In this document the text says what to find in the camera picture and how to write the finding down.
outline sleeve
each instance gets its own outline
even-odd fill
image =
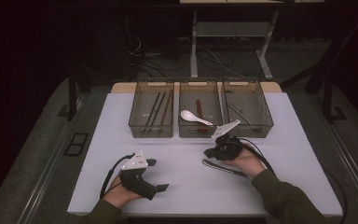
[[[101,199],[92,211],[83,216],[77,224],[115,224],[118,223],[120,215],[121,209]]]
[[[263,198],[267,212],[277,217],[282,224],[329,223],[300,188],[281,182],[269,170],[260,173],[252,181]]]

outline white table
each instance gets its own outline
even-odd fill
[[[128,126],[132,99],[133,93],[108,94],[68,207],[69,213],[89,213],[98,202],[103,181],[116,161],[143,150],[148,159],[158,161],[143,174],[145,181],[152,185],[170,185],[165,192],[157,193],[152,201],[141,199],[127,204],[123,216],[268,216],[250,180],[201,163],[206,158],[203,151],[214,147],[214,140],[180,138],[177,116],[173,138],[133,138]],[[341,216],[337,197],[288,96],[272,92],[266,93],[266,99],[275,125],[267,138],[250,140],[262,150],[280,180],[302,188],[324,215]],[[176,113],[177,109],[178,94],[175,94]]]

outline ceramic spoon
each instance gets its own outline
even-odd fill
[[[197,122],[201,122],[204,123],[206,125],[213,125],[211,122],[206,121],[204,119],[199,119],[197,118],[197,116],[195,116],[193,113],[191,113],[188,110],[182,110],[182,112],[180,113],[180,116],[182,117],[182,119],[185,119],[187,121],[197,121]]]

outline cable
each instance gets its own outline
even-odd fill
[[[166,76],[164,75],[164,72],[161,71],[161,70],[159,70],[157,67],[153,67],[153,66],[148,65],[148,64],[145,64],[145,63],[143,63],[143,64],[141,64],[141,65],[146,66],[146,67],[149,67],[149,68],[152,68],[152,69],[158,71],[158,72],[161,74],[162,77],[166,77]]]
[[[124,160],[127,160],[127,159],[131,159],[133,157],[133,155],[135,154],[132,154],[132,155],[127,155],[127,156],[124,156],[122,157],[120,160],[118,160],[116,162],[116,164],[113,166],[113,168],[109,171],[109,173],[107,173],[107,176],[106,176],[106,179],[104,180],[103,182],[103,187],[101,188],[101,193],[100,193],[100,199],[104,196],[104,194],[107,192],[105,191],[106,190],[106,187],[107,187],[107,184],[109,183],[110,181],[110,178],[112,177],[113,175],[113,172],[115,171],[116,167]]]
[[[141,70],[141,71],[143,71],[143,72],[145,72],[145,73],[147,73],[150,77],[154,77],[151,73],[149,73],[147,70],[145,70],[145,69],[143,69],[143,68],[140,68],[140,67],[138,67],[138,69],[139,70]]]
[[[215,59],[220,63],[220,65],[222,65],[226,70],[228,70],[228,72],[230,72],[230,73],[232,73],[232,74],[234,74],[234,75],[240,76],[240,77],[244,77],[243,75],[241,75],[241,74],[239,74],[239,73],[236,73],[236,72],[231,71],[230,69],[228,69],[228,68],[219,60],[219,58],[217,58],[217,56],[216,56],[211,50],[209,50],[209,49],[206,49],[206,50],[208,50],[208,51],[215,57]]]
[[[338,180],[336,179],[335,176],[333,176],[330,172],[328,172],[326,169],[324,169],[324,172],[327,173],[328,175],[330,175],[330,177],[336,182],[339,190],[341,191],[342,194],[342,199],[344,201],[344,208],[342,211],[342,218],[341,221],[339,221],[339,224],[343,224],[345,222],[345,220],[347,219],[347,214],[348,214],[348,199],[347,199],[347,194],[345,193],[344,188],[342,187],[342,185],[338,182]]]
[[[264,157],[264,155],[263,155],[263,153],[261,152],[260,148],[258,148],[258,146],[257,146],[255,143],[251,142],[250,140],[248,140],[248,139],[246,139],[246,138],[241,138],[241,137],[239,137],[238,139],[240,139],[240,140],[245,140],[246,142],[252,144],[252,146],[255,147],[255,148],[258,150],[258,152],[260,153],[260,155]]]
[[[261,154],[257,153],[254,149],[252,149],[251,147],[245,145],[245,144],[239,144],[239,143],[235,143],[235,142],[224,142],[225,144],[232,144],[232,145],[236,145],[236,146],[240,146],[240,147],[244,147],[246,150],[250,151],[252,154],[254,154],[259,160],[261,160],[266,166],[267,168],[273,173],[275,174],[274,170],[272,169],[272,166],[269,164],[269,162],[267,161],[267,159],[262,156]]]
[[[210,48],[207,48],[207,47],[203,46],[201,49],[207,50],[207,49],[210,49]],[[228,56],[226,53],[220,51],[219,46],[216,46],[216,49],[218,49],[217,52],[219,52],[219,54],[225,56],[225,57],[229,60],[228,63],[223,63],[223,62],[222,62],[223,60],[219,59],[220,62],[222,62],[222,64],[223,64],[224,66],[231,66],[231,65],[234,64],[234,60],[233,60],[230,56]],[[202,57],[202,58],[204,58],[204,59],[207,60],[208,62],[221,65],[219,62],[216,61],[216,58],[215,58],[215,57],[211,57],[212,59],[209,59],[209,58],[203,56],[202,54],[199,54],[199,56]]]
[[[269,62],[267,62],[267,65],[266,65],[265,67],[263,67],[263,68],[261,69],[261,71],[264,71],[266,68],[268,68],[268,67],[269,67],[269,64],[272,63],[272,62],[274,62],[276,59],[278,59],[284,52],[286,52],[286,51],[290,48],[291,45],[292,45],[292,42],[290,42],[290,43],[286,46],[285,49],[281,50],[272,60],[270,60]]]
[[[160,69],[164,70],[164,71],[169,71],[169,72],[174,72],[174,71],[179,71],[179,70],[182,70],[188,63],[188,60],[190,59],[190,54],[186,57],[186,61],[183,65],[181,65],[180,67],[178,68],[165,68],[157,63],[152,63],[150,61],[145,61],[145,63],[152,63],[153,65],[159,67]]]
[[[234,31],[234,36],[237,37],[237,31],[235,30],[234,27],[234,21],[231,22],[231,26],[232,26],[232,30]]]
[[[212,61],[209,60],[209,59],[207,59],[207,58],[205,58],[205,56],[202,56],[202,55],[199,54],[199,53],[197,53],[197,60],[200,61],[200,63],[202,63],[205,67],[207,67],[207,68],[209,68],[209,69],[212,69],[212,70],[217,70],[217,71],[219,71],[219,70],[224,70],[224,69],[225,69],[225,68],[222,67],[222,66],[219,66],[219,67],[216,67],[216,68],[211,67],[211,66],[208,65],[204,60],[207,60],[207,61],[210,61],[210,62],[212,62]]]
[[[142,52],[141,52],[142,41],[136,35],[132,35],[132,37],[134,37],[138,41],[139,44],[138,44],[138,47],[136,47],[136,49],[133,50],[133,52],[129,49],[127,49],[127,52],[135,57],[141,57],[142,56]]]
[[[116,185],[114,185],[113,187],[111,187],[110,189],[108,189],[108,190],[106,191],[106,193],[109,192],[111,189],[114,189],[115,187],[119,186],[120,184],[121,184],[121,182],[118,183],[118,184],[116,184]]]

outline hand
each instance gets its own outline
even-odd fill
[[[238,155],[238,157],[233,161],[223,161],[223,163],[237,166],[244,174],[250,176],[251,178],[255,178],[266,169],[261,161],[252,152],[244,148],[242,149],[240,155]]]
[[[112,181],[109,188],[110,190],[104,194],[103,199],[117,208],[121,208],[132,200],[142,198],[139,194],[127,190],[121,185],[120,173]]]

